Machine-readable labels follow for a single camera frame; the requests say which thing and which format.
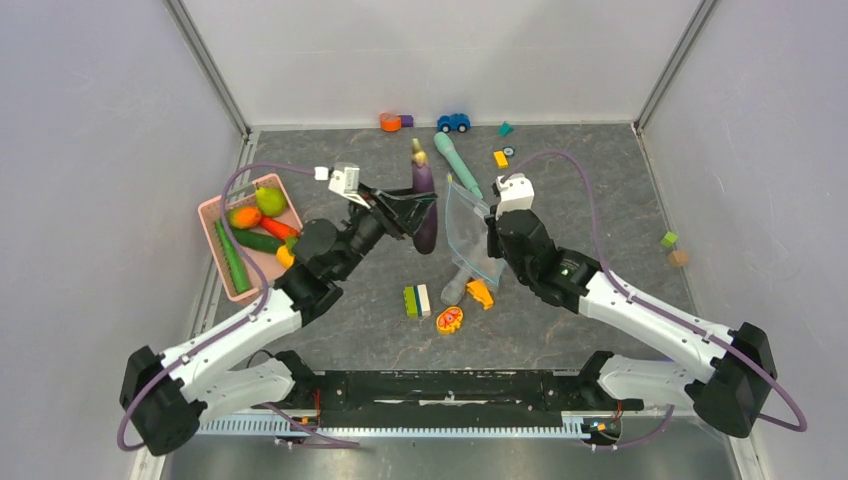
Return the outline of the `yellow toy corn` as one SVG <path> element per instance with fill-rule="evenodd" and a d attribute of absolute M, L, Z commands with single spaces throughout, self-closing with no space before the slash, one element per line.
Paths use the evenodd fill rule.
<path fill-rule="evenodd" d="M 296 260 L 296 257 L 292 252 L 292 248 L 296 245 L 296 243 L 296 237 L 289 237 L 284 240 L 282 245 L 276 250 L 276 260 L 284 269 L 291 268 Z"/>

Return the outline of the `clear zip top bag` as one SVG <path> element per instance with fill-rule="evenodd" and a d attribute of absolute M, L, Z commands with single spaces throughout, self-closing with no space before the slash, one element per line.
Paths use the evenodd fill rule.
<path fill-rule="evenodd" d="M 447 176 L 444 210 L 445 233 L 452 261 L 471 278 L 497 290 L 506 267 L 503 259 L 488 254 L 489 205 L 466 189 L 452 175 Z"/>

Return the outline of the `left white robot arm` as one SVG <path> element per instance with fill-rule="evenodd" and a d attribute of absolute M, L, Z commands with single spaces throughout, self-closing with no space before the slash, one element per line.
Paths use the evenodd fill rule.
<path fill-rule="evenodd" d="M 119 403 L 120 449 L 133 426 L 154 456 L 171 453 L 211 420 L 262 403 L 306 405 L 313 379 L 281 360 L 250 369 L 234 365 L 264 345 L 327 313 L 341 298 L 347 279 L 386 235 L 413 236 L 435 207 L 436 194 L 411 189 L 380 190 L 361 184 L 348 205 L 348 220 L 305 223 L 293 246 L 292 266 L 236 315 L 162 353 L 145 346 L 130 355 Z"/>

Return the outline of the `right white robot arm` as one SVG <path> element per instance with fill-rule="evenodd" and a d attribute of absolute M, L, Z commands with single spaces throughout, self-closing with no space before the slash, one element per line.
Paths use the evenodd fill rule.
<path fill-rule="evenodd" d="M 504 259 L 544 303 L 617 328 L 674 363 L 595 353 L 577 382 L 585 405 L 602 408 L 621 399 L 690 406 L 726 435 L 750 435 L 777 379 L 764 330 L 701 320 L 627 285 L 597 260 L 556 246 L 530 210 L 490 213 L 484 221 L 489 254 Z"/>

